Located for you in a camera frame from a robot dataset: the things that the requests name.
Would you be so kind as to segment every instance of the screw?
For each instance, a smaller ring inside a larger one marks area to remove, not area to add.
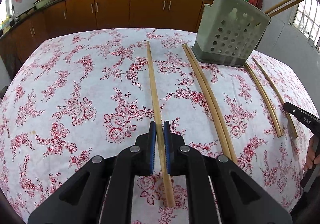
[[[92,162],[97,164],[97,163],[100,163],[102,161],[102,157],[101,156],[94,156],[92,158]]]
[[[218,160],[222,163],[228,162],[229,158],[227,158],[225,155],[218,156]]]
[[[139,152],[140,151],[140,147],[139,146],[132,146],[132,147],[130,147],[130,151],[132,153]]]
[[[189,151],[190,151],[190,147],[185,146],[185,145],[184,145],[184,146],[181,146],[181,147],[180,147],[180,151],[181,151],[181,152],[189,152]]]

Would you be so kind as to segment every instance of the table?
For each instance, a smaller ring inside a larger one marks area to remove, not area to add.
[[[162,120],[202,154],[221,146],[200,86],[182,49],[195,33],[151,28],[96,30],[46,40],[25,62],[0,106],[0,188],[16,212],[30,213],[94,155],[111,157],[148,132],[153,119],[146,41],[150,41]],[[252,61],[267,71],[285,101],[317,115],[308,93],[283,63],[257,51],[248,59],[276,110],[267,108],[244,69],[201,64],[230,131],[239,166],[291,210],[311,132],[293,119],[291,140],[282,106]],[[132,223],[187,223],[185,178],[173,177],[176,206],[164,206],[156,154],[151,177],[136,177]]]

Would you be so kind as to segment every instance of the pair of chopsticks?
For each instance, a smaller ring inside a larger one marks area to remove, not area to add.
[[[190,62],[190,65],[193,69],[193,72],[196,75],[196,78],[199,82],[201,90],[203,92],[204,98],[207,101],[214,125],[217,130],[218,138],[221,144],[222,152],[224,155],[229,157],[234,163],[237,164],[236,153],[232,145],[229,131],[227,129],[226,123],[224,121],[223,115],[219,108],[216,98],[213,95],[213,92],[210,88],[210,85],[200,68],[196,58],[192,54],[189,46],[185,43],[182,45],[183,50],[186,53],[186,56]]]
[[[285,11],[285,10],[287,10],[288,8],[293,7],[294,5],[299,4],[300,2],[303,2],[304,0],[296,0],[294,2],[289,3],[290,1],[292,1],[292,0],[283,0],[283,1],[279,2],[278,4],[274,5],[273,7],[271,7],[270,9],[268,9],[265,13],[270,18],[272,18],[273,16],[275,16],[275,15],[277,15],[277,14],[279,14],[279,13]],[[287,4],[287,5],[282,7],[279,10],[274,11],[275,9],[280,8],[282,5],[285,5],[285,4]]]
[[[160,158],[165,196],[167,199],[168,207],[175,207],[176,204],[173,196],[171,178],[167,172],[160,106],[159,106],[159,99],[158,99],[157,88],[156,88],[156,79],[155,79],[155,73],[153,70],[153,60],[152,60],[149,41],[147,41],[147,54],[148,54],[148,68],[149,68],[150,88],[151,88],[151,97],[152,97],[152,107],[153,107],[153,113],[154,113],[154,118],[156,123],[158,152],[159,152],[159,158]]]
[[[278,137],[281,137],[281,136],[283,135],[283,131],[282,131],[282,128],[280,128],[280,123],[279,123],[278,118],[276,117],[275,109],[274,109],[273,106],[271,105],[270,99],[269,99],[267,93],[266,93],[265,90],[263,89],[260,81],[258,80],[258,78],[256,77],[256,75],[254,74],[254,72],[252,71],[252,69],[250,68],[250,66],[248,65],[247,62],[245,62],[244,68],[245,68],[245,69],[247,70],[247,72],[250,74],[252,80],[254,81],[255,85],[257,86],[258,91],[260,92],[260,95],[262,96],[262,98],[263,98],[263,100],[264,100],[264,102],[265,102],[265,104],[266,104],[266,106],[267,106],[267,109],[268,109],[269,114],[270,114],[270,116],[271,116],[273,125],[275,126],[277,136],[278,136]]]
[[[258,66],[258,68],[260,69],[260,71],[262,72],[262,74],[264,75],[264,77],[268,80],[269,84],[271,85],[273,91],[276,93],[276,95],[278,96],[281,104],[283,105],[284,104],[284,100],[283,98],[281,97],[279,91],[277,90],[275,84],[273,83],[273,81],[270,79],[270,77],[267,75],[267,73],[265,72],[265,70],[261,67],[261,65],[259,65],[259,63],[256,61],[256,59],[252,58],[253,61],[256,63],[256,65]],[[291,129],[291,135],[293,138],[297,138],[298,137],[298,134],[297,134],[297,130],[293,124],[293,121],[292,121],[292,118],[291,118],[291,115],[286,112],[286,117],[288,119],[288,125]]]

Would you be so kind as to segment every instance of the red floral pattern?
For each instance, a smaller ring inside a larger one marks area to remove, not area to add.
[[[124,95],[122,99],[122,93],[117,88],[114,89],[116,95],[111,96],[111,99],[115,102],[118,102],[118,106],[116,107],[116,113],[105,114],[103,125],[106,129],[106,140],[110,143],[121,143],[124,137],[132,137],[131,132],[137,129],[137,125],[131,125],[131,120],[142,120],[143,117],[151,118],[153,116],[153,110],[147,110],[143,107],[143,110],[138,110],[137,100],[133,102],[129,102],[130,93]]]
[[[202,154],[222,153],[206,100],[181,47],[185,42],[192,45],[195,38],[194,33],[167,29],[105,29],[50,39],[39,46],[0,105],[0,188],[23,220],[91,157],[117,155],[148,131],[153,110],[147,40],[162,120],[169,120],[171,131]],[[256,51],[251,56],[285,101],[317,115],[289,67]],[[281,138],[244,69],[200,66],[224,116],[239,166],[290,210],[300,197],[311,133],[293,119],[298,138],[289,138],[277,96],[251,57],[248,63],[275,108],[284,130]],[[184,177],[172,178],[176,206],[168,208],[159,171],[156,153],[151,179],[135,179],[132,223],[187,223]]]
[[[84,97],[83,101],[79,101],[81,93],[81,87],[78,83],[73,81],[73,92],[71,93],[72,97],[70,99],[64,99],[66,105],[58,105],[58,110],[54,113],[50,119],[56,118],[59,121],[63,115],[72,116],[72,125],[82,125],[83,122],[94,121],[96,118],[97,110],[95,107],[91,106],[92,101],[89,101],[88,98]]]
[[[64,127],[62,123],[57,122],[52,123],[52,128],[50,130],[52,138],[41,138],[36,135],[36,141],[39,145],[49,145],[47,151],[43,153],[43,157],[52,154],[63,154],[63,147],[69,150],[70,154],[77,151],[77,146],[75,143],[66,142],[64,139],[70,133],[70,131]]]
[[[42,114],[45,110],[43,111],[37,111],[35,108],[35,98],[36,94],[34,95],[34,90],[31,91],[31,93],[28,95],[28,100],[24,106],[20,106],[18,110],[18,115],[16,118],[16,125],[17,126],[23,126],[23,123],[27,121],[27,117],[37,117],[40,114]]]

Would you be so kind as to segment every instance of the wooden cabinet door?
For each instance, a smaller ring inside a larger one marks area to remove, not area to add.
[[[43,11],[45,25],[49,38],[64,36],[72,33],[67,20],[66,2],[59,2]]]
[[[47,28],[45,26],[45,20],[44,15],[42,12],[38,12],[37,14],[34,14],[31,18],[31,28],[33,32],[33,37],[35,39],[35,47],[37,48],[40,46],[40,44],[47,40],[48,33]]]
[[[31,21],[27,19],[12,31],[12,37],[17,45],[17,56],[24,63],[36,49],[36,41],[31,29]]]
[[[203,0],[168,0],[165,28],[196,32]]]
[[[97,28],[129,27],[130,0],[95,0]]]
[[[130,0],[130,27],[163,28],[167,0]]]
[[[71,33],[97,29],[94,0],[66,0]]]
[[[203,10],[204,10],[204,5],[205,4],[212,5],[212,3],[213,3],[213,0],[203,0],[201,11],[200,11],[200,15],[199,15],[199,19],[198,19],[198,23],[197,23],[197,26],[196,26],[196,32],[198,32],[198,29],[199,29],[199,26],[200,26],[200,22],[201,22]]]

